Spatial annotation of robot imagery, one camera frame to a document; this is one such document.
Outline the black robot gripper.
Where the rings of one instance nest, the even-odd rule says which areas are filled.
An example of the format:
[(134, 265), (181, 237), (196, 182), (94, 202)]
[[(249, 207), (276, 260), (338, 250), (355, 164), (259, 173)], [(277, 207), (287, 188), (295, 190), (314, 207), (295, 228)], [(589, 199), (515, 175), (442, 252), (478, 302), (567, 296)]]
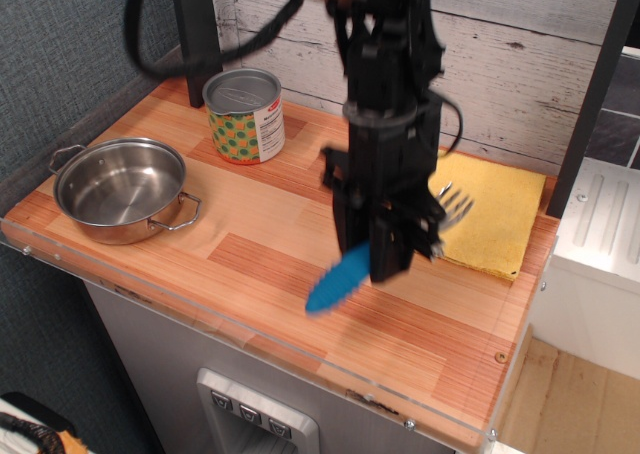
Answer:
[(323, 149), (323, 182), (333, 191), (333, 216), (342, 254), (370, 240), (370, 278), (385, 282), (408, 270), (415, 252), (426, 258), (440, 248), (444, 209), (420, 212), (370, 202), (429, 189), (435, 172), (444, 99), (429, 93), (396, 110), (365, 109), (349, 101), (348, 149)]

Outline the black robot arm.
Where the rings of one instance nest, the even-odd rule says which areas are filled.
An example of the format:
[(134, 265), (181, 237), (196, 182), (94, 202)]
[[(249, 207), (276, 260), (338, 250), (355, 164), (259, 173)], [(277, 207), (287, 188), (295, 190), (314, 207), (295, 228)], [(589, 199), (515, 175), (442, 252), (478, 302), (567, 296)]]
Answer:
[(366, 245), (368, 273), (383, 282), (431, 257), (445, 212), (429, 191), (443, 99), (430, 89), (443, 48), (430, 0), (325, 0), (348, 94), (348, 148), (326, 147), (340, 250)]

